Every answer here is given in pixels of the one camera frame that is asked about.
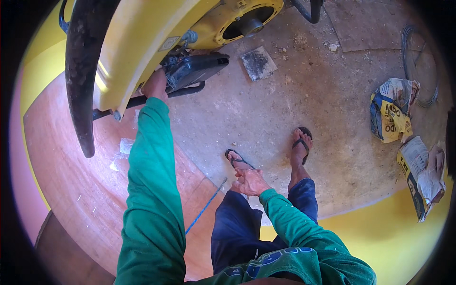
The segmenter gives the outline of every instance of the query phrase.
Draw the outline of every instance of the printed logo on shirt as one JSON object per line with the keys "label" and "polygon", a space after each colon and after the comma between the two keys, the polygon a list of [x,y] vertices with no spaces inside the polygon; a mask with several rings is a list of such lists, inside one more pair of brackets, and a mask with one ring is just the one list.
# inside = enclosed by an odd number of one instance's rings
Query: printed logo on shirt
{"label": "printed logo on shirt", "polygon": [[299,252],[311,252],[313,249],[307,247],[301,248],[286,248],[277,251],[273,251],[267,254],[261,255],[258,260],[253,260],[247,264],[247,268],[244,270],[242,266],[228,267],[223,273],[227,276],[242,276],[246,273],[250,278],[255,279],[262,266],[272,264],[282,257],[284,254],[297,254]]}

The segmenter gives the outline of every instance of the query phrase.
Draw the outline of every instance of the blue rope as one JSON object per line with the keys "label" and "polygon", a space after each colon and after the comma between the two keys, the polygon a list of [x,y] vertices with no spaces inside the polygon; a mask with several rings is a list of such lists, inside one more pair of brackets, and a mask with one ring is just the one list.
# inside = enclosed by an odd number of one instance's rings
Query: blue rope
{"label": "blue rope", "polygon": [[225,179],[223,180],[222,184],[220,184],[220,186],[217,188],[217,191],[215,191],[214,195],[212,195],[212,197],[209,199],[209,201],[207,202],[207,204],[204,206],[204,208],[201,210],[201,212],[198,214],[198,216],[196,217],[196,219],[192,222],[192,224],[188,227],[188,229],[185,231],[185,234],[187,234],[190,229],[193,227],[193,225],[197,222],[197,220],[199,219],[199,217],[201,217],[202,213],[206,210],[206,208],[209,206],[209,204],[212,202],[212,200],[215,198],[215,195],[217,195],[217,193],[220,191],[220,189],[222,188],[222,186],[225,184],[225,182],[227,181],[228,178],[225,177]]}

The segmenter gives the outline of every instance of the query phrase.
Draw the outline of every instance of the flip-flop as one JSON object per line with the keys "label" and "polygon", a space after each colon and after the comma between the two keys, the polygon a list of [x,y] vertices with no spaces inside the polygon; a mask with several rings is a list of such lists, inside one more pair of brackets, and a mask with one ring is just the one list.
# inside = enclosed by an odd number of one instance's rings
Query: flip-flop
{"label": "flip-flop", "polygon": [[[309,131],[308,128],[299,127],[298,129],[300,129],[304,134],[307,134],[310,137],[310,139],[312,140],[312,134],[311,134],[311,131]],[[293,147],[291,149],[294,149],[295,146],[298,145],[298,143],[302,143],[304,145],[304,147],[306,148],[306,151],[307,151],[307,155],[302,159],[302,165],[304,165],[306,163],[307,157],[309,156],[309,147],[307,146],[305,141],[301,137],[299,137],[299,140],[295,141],[295,143],[293,144]]]}
{"label": "flip-flop", "polygon": [[[231,157],[231,159],[229,159],[229,158],[228,158],[228,153],[229,153],[230,151],[233,151],[234,153],[236,153],[238,156],[241,157],[241,159],[235,159],[235,158],[233,158],[233,157]],[[250,163],[246,162],[246,161],[242,158],[242,156],[241,156],[237,151],[235,151],[235,150],[228,149],[228,150],[225,152],[225,157],[229,160],[229,162],[231,163],[231,166],[232,166],[233,168],[235,168],[235,167],[234,167],[234,162],[237,161],[237,162],[243,162],[243,163],[245,163],[245,164],[248,164],[248,165],[249,165],[250,167],[252,167],[253,169],[256,169],[253,165],[251,165]]]}

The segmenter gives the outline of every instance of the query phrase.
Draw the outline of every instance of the navy blue shorts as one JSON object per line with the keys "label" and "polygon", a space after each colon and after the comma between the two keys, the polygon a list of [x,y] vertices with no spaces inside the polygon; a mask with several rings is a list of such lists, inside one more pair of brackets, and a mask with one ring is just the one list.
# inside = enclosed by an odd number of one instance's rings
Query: navy blue shorts
{"label": "navy blue shorts", "polygon": [[[317,223],[318,205],[312,179],[304,178],[294,185],[290,189],[288,200]],[[272,242],[259,240],[262,214],[260,210],[250,208],[241,194],[234,191],[226,193],[215,212],[212,232],[211,257],[214,274],[228,266],[247,263],[256,256],[288,247],[279,236]]]}

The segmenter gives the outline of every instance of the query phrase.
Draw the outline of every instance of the cement bag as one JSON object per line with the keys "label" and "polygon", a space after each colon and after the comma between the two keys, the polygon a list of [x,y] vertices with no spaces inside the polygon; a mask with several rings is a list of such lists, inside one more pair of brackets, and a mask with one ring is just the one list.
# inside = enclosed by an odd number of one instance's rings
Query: cement bag
{"label": "cement bag", "polygon": [[412,135],[410,106],[420,91],[420,83],[390,78],[371,95],[371,131],[384,143],[405,140]]}

